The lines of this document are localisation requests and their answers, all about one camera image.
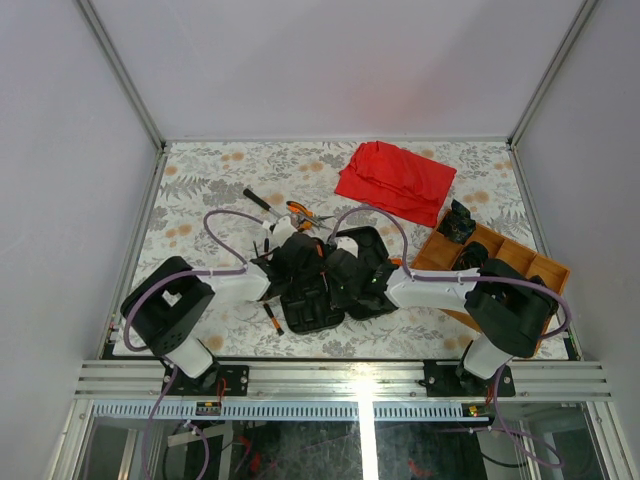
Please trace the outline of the black plastic tool case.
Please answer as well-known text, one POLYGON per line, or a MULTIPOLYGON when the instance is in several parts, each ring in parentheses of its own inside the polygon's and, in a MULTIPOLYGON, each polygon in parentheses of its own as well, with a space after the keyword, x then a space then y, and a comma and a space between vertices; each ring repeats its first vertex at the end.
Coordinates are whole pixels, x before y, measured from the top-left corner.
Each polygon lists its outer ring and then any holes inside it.
POLYGON ((346 316, 363 321, 397 309, 385 290, 398 266, 378 231, 356 227, 340 231, 336 239, 353 240, 356 252, 341 253, 335 243, 298 234, 273 256, 289 275, 280 303, 295 334, 335 328, 346 316))

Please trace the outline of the small orange black screwdriver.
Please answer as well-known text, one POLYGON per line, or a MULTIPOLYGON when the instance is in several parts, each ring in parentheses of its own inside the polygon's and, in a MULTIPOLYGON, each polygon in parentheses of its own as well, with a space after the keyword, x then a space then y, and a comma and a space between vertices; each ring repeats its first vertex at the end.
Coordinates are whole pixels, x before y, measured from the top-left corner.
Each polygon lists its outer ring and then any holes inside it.
POLYGON ((284 330, 282 329, 280 323, 278 322, 273 310, 271 309, 270 305, 266 302, 263 303, 263 308, 267 314, 267 316, 269 317, 270 321, 272 322, 272 325, 274 326, 278 336, 283 336, 284 335, 284 330))

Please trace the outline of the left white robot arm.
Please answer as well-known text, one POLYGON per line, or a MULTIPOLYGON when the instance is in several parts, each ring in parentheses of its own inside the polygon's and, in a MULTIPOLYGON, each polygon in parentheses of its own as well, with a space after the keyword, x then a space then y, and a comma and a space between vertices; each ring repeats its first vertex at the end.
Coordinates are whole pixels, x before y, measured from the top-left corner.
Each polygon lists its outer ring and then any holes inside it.
POLYGON ((122 303, 125 346, 132 352, 148 349, 177 367, 195 393, 208 394, 218 385, 219 371, 214 355, 193 334, 205 310, 281 296, 296 280, 320 271, 323 253, 320 239, 295 232, 238 269, 197 270, 173 256, 122 303))

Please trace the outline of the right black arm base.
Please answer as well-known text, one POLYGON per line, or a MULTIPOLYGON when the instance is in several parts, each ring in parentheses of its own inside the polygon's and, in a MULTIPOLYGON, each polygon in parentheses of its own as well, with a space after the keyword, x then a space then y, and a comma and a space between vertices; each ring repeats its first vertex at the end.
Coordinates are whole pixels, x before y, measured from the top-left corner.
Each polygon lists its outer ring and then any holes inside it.
POLYGON ((515 396, 509 367, 489 379, 481 379, 467 372, 461 362, 454 360, 424 360, 423 378, 418 384, 432 398, 487 397, 494 393, 495 385, 498 385, 500 397, 515 396))

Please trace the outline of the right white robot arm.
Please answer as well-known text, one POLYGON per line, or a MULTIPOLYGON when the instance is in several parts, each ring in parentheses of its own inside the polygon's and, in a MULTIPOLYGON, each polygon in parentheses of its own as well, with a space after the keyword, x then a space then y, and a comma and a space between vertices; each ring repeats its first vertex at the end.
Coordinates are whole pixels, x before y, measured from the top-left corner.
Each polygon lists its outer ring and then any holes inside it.
POLYGON ((338 298, 378 313, 393 306, 437 308, 465 313, 480 328, 456 369, 458 387, 478 394, 496 372, 515 357, 530 358, 546 332, 548 319, 561 307, 561 297, 543 284, 526 280, 499 259, 480 268, 429 271, 383 262, 367 266, 339 248, 325 263, 338 298))

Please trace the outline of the large orange handled screwdriver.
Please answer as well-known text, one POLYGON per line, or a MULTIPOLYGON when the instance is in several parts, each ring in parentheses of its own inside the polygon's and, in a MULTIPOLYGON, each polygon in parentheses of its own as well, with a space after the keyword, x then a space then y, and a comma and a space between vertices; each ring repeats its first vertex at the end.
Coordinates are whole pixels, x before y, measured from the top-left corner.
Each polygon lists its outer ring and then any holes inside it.
POLYGON ((325 290, 326 290, 326 295, 330 299, 331 298, 331 289, 330 289, 330 284, 329 284, 329 280, 328 280, 326 271, 322 270, 320 272, 320 275, 321 275, 321 278, 323 280, 323 284, 324 284, 324 287, 325 287, 325 290))

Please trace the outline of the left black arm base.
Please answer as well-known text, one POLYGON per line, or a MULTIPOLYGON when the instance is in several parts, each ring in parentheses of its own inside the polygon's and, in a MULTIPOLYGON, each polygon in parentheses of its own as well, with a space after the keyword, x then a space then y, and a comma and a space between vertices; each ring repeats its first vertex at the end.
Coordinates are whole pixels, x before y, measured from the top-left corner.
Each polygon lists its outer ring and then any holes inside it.
POLYGON ((224 365, 214 363, 203 375, 193 379, 178 370, 176 379, 169 387, 169 395, 204 396, 225 399, 244 397, 249 386, 248 365, 224 365))

